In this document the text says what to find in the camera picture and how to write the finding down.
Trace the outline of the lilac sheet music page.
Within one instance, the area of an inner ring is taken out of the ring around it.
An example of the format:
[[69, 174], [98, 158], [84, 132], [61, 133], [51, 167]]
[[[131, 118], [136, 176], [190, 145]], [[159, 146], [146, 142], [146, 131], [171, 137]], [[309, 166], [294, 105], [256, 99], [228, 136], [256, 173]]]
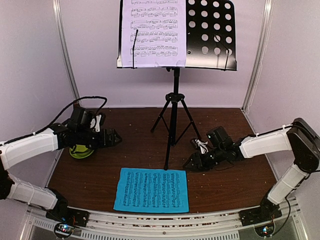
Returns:
[[184, 68], [187, 7], [184, 0], [122, 0], [118, 68]]

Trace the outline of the black music stand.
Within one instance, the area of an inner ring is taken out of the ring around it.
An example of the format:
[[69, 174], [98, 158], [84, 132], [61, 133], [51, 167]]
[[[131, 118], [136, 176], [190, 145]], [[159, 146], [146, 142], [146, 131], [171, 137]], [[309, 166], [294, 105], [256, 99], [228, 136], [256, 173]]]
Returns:
[[177, 144], [178, 105], [185, 103], [179, 93], [182, 68], [236, 71], [235, 7], [230, 0], [185, 0], [186, 2], [186, 66], [158, 67], [173, 72], [173, 91], [165, 97], [171, 107], [167, 147]]

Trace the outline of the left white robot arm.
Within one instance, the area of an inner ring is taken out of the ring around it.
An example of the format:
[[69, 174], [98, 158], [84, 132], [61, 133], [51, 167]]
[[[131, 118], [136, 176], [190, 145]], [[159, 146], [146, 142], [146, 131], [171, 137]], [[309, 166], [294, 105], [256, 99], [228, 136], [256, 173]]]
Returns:
[[0, 198], [36, 205], [52, 212], [61, 222], [72, 218], [68, 201], [56, 190], [39, 187], [13, 176], [8, 170], [35, 156], [84, 146], [89, 151], [114, 147], [122, 142], [115, 129], [103, 129], [104, 113], [75, 107], [64, 123], [53, 122], [39, 133], [0, 144]]

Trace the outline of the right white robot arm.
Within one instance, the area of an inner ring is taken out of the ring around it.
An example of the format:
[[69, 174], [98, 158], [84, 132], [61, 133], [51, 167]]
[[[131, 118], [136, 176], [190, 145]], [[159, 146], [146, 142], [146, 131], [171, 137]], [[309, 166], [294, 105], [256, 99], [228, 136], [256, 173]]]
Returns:
[[275, 215], [279, 204], [296, 190], [312, 173], [319, 172], [320, 137], [303, 118], [291, 124], [264, 133], [251, 134], [233, 141], [222, 126], [207, 132], [207, 142], [193, 138], [193, 153], [183, 165], [192, 172], [205, 172], [223, 161], [237, 162], [256, 156], [291, 151], [292, 165], [277, 183], [270, 188], [256, 210], [259, 220], [266, 221]]

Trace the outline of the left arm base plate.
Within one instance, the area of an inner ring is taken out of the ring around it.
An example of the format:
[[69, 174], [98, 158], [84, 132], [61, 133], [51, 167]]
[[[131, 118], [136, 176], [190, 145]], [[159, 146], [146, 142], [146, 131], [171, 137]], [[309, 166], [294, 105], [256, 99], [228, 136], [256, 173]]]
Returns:
[[66, 213], [58, 213], [53, 209], [47, 210], [45, 217], [57, 222], [65, 223], [73, 227], [86, 227], [90, 213], [85, 210], [79, 210], [68, 207]]

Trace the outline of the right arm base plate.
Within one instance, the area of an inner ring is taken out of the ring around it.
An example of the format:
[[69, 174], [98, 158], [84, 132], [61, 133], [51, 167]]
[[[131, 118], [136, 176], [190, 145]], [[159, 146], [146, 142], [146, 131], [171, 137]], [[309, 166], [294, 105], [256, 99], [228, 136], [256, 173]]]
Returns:
[[238, 214], [243, 227], [270, 222], [273, 218], [280, 218], [282, 216], [281, 210], [263, 213], [260, 207], [241, 210]]

